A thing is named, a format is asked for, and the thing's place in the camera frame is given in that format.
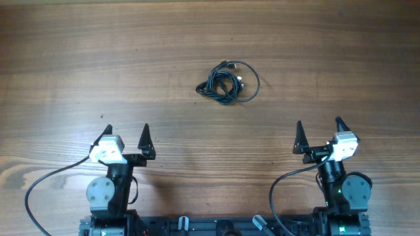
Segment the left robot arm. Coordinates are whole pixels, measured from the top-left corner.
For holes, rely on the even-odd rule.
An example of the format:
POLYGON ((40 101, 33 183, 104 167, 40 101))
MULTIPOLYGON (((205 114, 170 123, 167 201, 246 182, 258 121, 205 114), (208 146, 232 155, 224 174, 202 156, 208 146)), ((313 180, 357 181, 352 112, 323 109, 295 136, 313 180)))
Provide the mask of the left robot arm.
POLYGON ((127 207, 137 200, 129 200, 135 167, 145 167, 148 160, 156 158, 150 128, 144 125, 137 149, 140 153, 124 154, 125 144, 121 136, 112 133, 112 125, 91 144, 89 158, 107 166, 104 177, 95 178, 87 187, 86 197, 91 217, 80 221, 79 234, 87 236, 143 236, 149 234, 146 224, 136 210, 127 207))

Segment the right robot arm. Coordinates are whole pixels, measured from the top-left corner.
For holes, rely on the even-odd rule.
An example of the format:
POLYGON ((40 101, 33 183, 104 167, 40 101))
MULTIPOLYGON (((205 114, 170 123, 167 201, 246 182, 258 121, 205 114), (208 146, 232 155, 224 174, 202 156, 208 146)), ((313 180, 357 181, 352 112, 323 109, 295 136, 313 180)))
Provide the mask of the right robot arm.
POLYGON ((303 154, 304 164, 316 164, 317 183, 322 190, 325 207, 316 207, 310 215, 307 231, 299 235, 371 235, 368 201, 372 180, 361 172, 346 172, 344 160, 354 156, 359 137, 336 117, 337 132, 323 146, 310 146, 303 125, 297 122, 294 154, 303 154))

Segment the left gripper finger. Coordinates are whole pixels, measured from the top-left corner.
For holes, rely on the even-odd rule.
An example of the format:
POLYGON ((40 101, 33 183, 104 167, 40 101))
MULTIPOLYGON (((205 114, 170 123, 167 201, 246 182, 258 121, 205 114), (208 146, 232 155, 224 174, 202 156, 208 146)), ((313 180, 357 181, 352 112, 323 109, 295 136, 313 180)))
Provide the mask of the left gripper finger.
POLYGON ((94 141, 94 142, 92 142, 91 143, 91 146, 90 146, 90 151, 92 151, 93 150, 93 148, 95 147, 95 146, 97 146, 98 145, 98 143, 99 143, 99 141, 100 141, 100 139, 104 136, 104 135, 109 135, 109 134, 112 134, 112 130, 113 130, 113 126, 112 125, 107 125, 106 126, 106 128, 104 129, 104 131, 101 133, 101 135, 94 141))
POLYGON ((144 156, 145 159, 147 160, 156 159, 156 151, 152 143, 152 137, 150 134, 150 127, 148 123, 144 125, 137 148, 141 150, 142 155, 144 156))

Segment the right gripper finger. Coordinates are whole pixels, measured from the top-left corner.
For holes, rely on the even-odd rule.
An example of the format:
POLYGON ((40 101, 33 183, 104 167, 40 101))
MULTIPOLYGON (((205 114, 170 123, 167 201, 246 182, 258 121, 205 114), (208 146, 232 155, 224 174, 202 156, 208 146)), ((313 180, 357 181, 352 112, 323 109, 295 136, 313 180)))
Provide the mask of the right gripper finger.
POLYGON ((348 132, 350 128, 345 124, 343 119, 340 116, 335 118, 335 122, 337 124, 337 132, 348 132))
POLYGON ((293 145, 293 154, 304 154, 310 152, 310 146, 306 138, 305 130, 301 121, 297 121, 296 137, 293 145))

